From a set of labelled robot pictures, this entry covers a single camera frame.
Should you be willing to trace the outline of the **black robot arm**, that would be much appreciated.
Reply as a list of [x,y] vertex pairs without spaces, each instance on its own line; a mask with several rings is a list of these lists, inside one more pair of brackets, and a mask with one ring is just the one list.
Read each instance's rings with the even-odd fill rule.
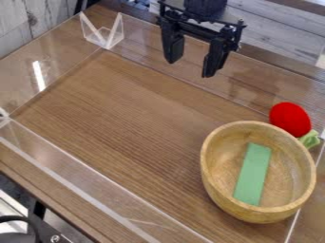
[[157,3],[164,59],[169,64],[180,60],[184,36],[189,36],[210,44],[202,77],[212,77],[223,67],[230,52],[239,48],[240,34],[246,28],[243,20],[227,15],[227,0],[159,0]]

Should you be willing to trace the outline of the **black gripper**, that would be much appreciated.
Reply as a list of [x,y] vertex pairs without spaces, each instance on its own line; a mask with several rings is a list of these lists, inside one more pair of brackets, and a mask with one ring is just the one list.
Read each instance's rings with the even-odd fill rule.
[[[202,77],[210,78],[223,67],[228,52],[236,51],[246,23],[227,10],[228,0],[157,0],[160,17],[175,20],[196,38],[211,40],[203,60]],[[163,57],[173,64],[184,53],[184,36],[176,23],[161,19]]]

